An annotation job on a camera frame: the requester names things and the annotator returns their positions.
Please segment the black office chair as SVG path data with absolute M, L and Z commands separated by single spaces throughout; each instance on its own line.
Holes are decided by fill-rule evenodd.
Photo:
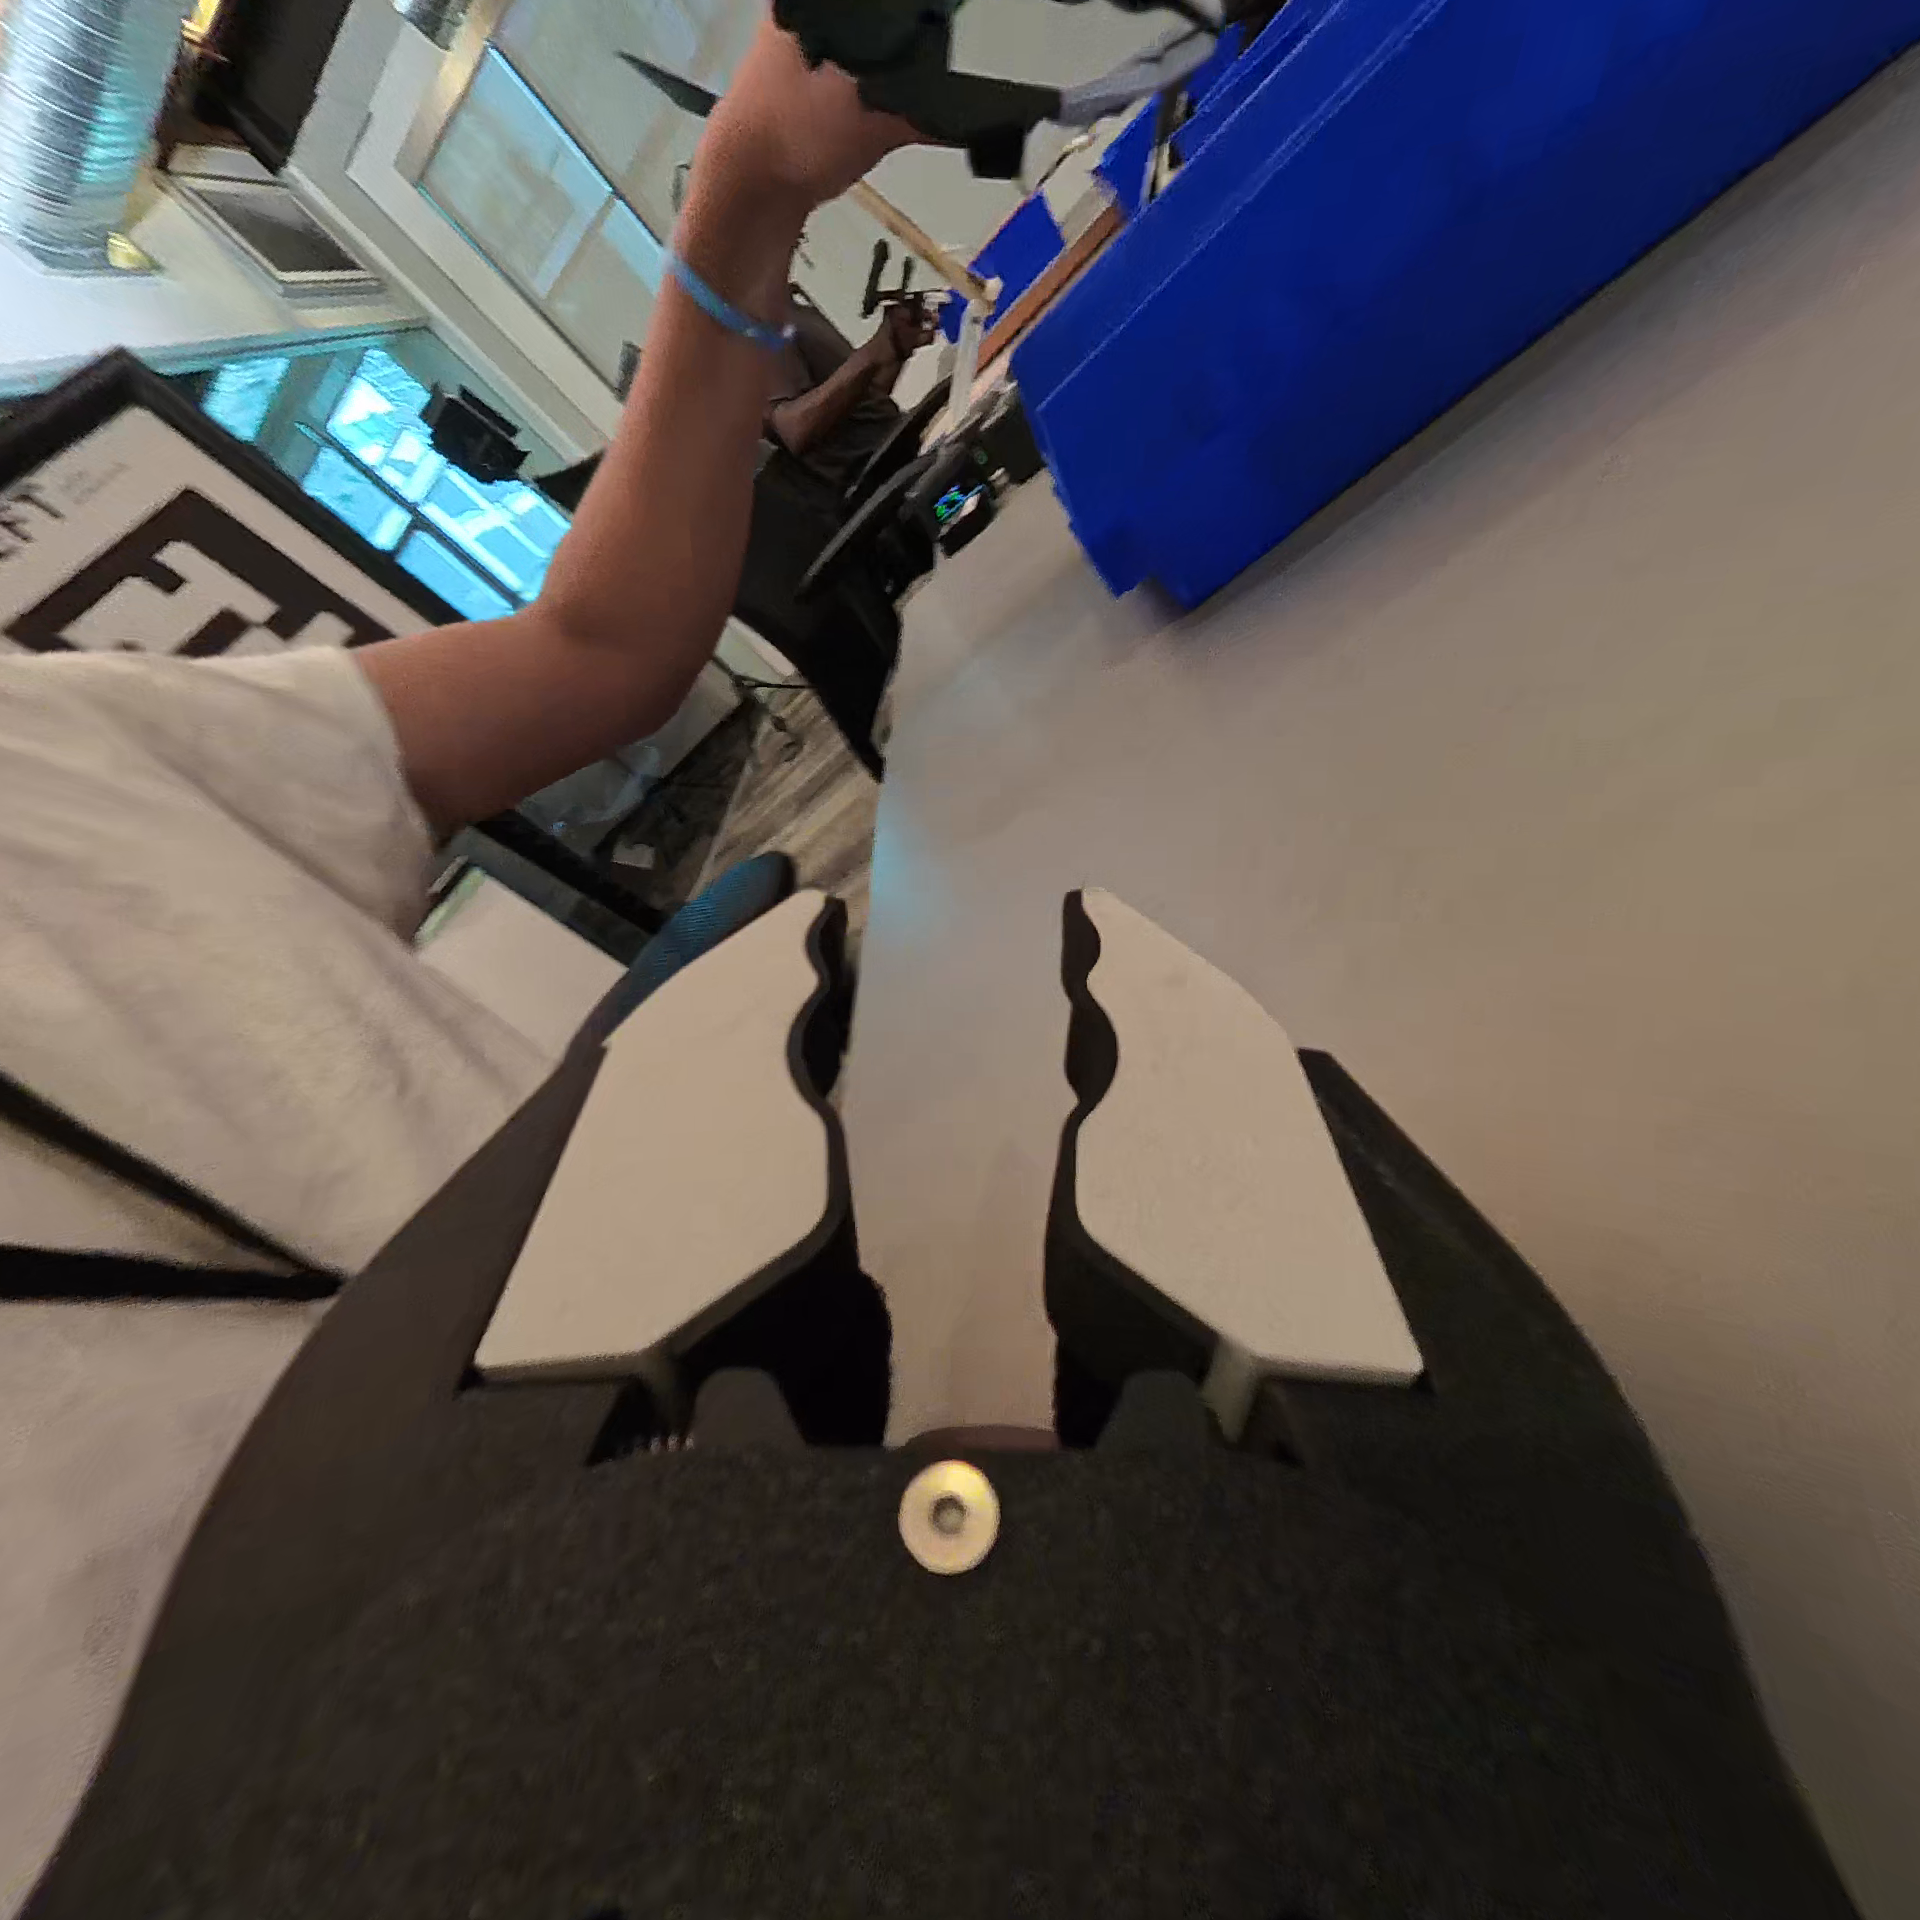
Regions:
M 942 378 L 848 482 L 775 442 L 760 451 L 731 616 L 799 671 L 874 779 L 884 779 L 874 729 L 898 660 L 898 601 L 932 564 L 906 494 L 926 470 L 922 440 L 948 390 Z

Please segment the framed marker sign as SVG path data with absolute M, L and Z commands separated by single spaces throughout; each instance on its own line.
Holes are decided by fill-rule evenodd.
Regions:
M 457 620 L 127 350 L 6 408 L 6 656 L 274 656 Z

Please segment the person's light clothing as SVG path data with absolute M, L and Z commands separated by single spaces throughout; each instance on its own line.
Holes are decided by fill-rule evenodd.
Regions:
M 417 951 L 439 836 L 337 647 L 6 659 L 6 1072 L 362 1272 L 552 1074 Z M 6 1915 L 315 1303 L 6 1303 Z

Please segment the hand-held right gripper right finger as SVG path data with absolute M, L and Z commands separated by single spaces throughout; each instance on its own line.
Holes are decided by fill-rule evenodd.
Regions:
M 1412 1388 L 1425 1356 L 1288 1028 L 1105 887 L 1063 900 L 1060 1356 L 1121 1388 Z

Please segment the person's left forearm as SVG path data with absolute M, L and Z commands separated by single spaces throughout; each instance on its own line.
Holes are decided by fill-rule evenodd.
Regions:
M 688 192 L 670 250 L 785 322 L 817 209 Z M 663 275 L 620 428 L 536 604 L 362 655 L 434 836 L 515 809 L 681 708 L 736 600 L 775 359 Z

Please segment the white air vent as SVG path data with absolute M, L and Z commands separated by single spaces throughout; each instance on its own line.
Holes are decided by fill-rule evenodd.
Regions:
M 386 282 L 276 179 L 168 174 L 162 185 L 283 298 L 348 302 L 386 294 Z

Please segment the blue chair seat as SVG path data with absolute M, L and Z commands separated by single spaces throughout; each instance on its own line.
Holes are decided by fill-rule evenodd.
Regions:
M 794 897 L 799 870 L 790 852 L 740 859 L 667 916 L 626 975 L 584 1022 L 584 1038 L 607 1040 L 663 986 L 735 939 Z

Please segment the black metal stand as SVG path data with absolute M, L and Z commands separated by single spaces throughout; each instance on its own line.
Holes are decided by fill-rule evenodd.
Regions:
M 919 255 L 904 252 L 894 240 L 879 239 L 862 287 L 859 318 L 874 320 L 884 310 L 912 310 L 931 328 L 940 324 L 948 298 L 946 280 L 932 272 Z

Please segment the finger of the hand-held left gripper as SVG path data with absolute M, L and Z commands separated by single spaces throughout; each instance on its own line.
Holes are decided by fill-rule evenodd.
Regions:
M 1166 89 L 1182 89 L 1190 79 L 1215 56 L 1219 32 L 1168 32 L 1139 56 L 1129 58 L 1094 80 L 1080 80 L 1060 89 L 1058 127 L 1091 128 Z

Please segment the blue plastic bin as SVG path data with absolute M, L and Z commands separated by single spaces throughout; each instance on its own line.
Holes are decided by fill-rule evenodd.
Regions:
M 1202 604 L 1915 38 L 1915 2 L 1284 8 L 1016 350 L 1096 577 Z

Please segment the small blue bin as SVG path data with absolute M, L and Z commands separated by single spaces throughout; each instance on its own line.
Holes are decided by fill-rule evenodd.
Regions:
M 1075 243 L 1094 235 L 1099 220 L 1113 215 L 1119 225 L 1129 225 L 1159 194 L 1172 168 L 1175 138 L 1193 122 L 1251 38 L 1258 38 L 1258 31 L 1233 17 L 1224 19 L 1217 32 L 1211 60 L 1184 88 L 1122 107 L 1091 128 L 1070 128 L 1072 136 L 1055 163 L 971 260 L 975 275 L 999 287 L 995 315 L 1008 314 L 1047 271 L 1065 260 Z M 1084 182 L 1084 200 L 1072 217 L 1058 215 L 1049 201 L 1049 182 L 1067 161 L 1091 148 L 1097 148 L 1097 156 Z

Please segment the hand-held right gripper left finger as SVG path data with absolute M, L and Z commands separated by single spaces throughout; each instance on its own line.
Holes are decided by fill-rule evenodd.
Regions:
M 842 898 L 801 890 L 623 1019 L 479 1338 L 481 1385 L 891 1383 L 833 1104 L 847 932 Z

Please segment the person's left hand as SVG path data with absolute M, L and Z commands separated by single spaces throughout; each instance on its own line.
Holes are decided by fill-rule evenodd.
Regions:
M 862 103 L 850 73 L 811 65 L 801 41 L 763 11 L 707 116 L 688 192 L 817 209 L 890 156 L 926 144 L 928 136 L 904 116 Z

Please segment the blue wristband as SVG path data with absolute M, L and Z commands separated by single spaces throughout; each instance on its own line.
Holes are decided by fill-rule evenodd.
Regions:
M 663 271 L 680 294 L 730 339 L 752 345 L 760 352 L 785 352 L 799 340 L 799 324 L 794 320 L 763 320 L 745 306 L 727 300 L 683 258 L 681 252 L 670 250 L 663 257 Z

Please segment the silver air duct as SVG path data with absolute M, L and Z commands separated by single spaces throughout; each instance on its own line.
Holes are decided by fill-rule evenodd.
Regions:
M 114 272 L 190 17 L 184 2 L 3 6 L 3 240 L 63 276 Z

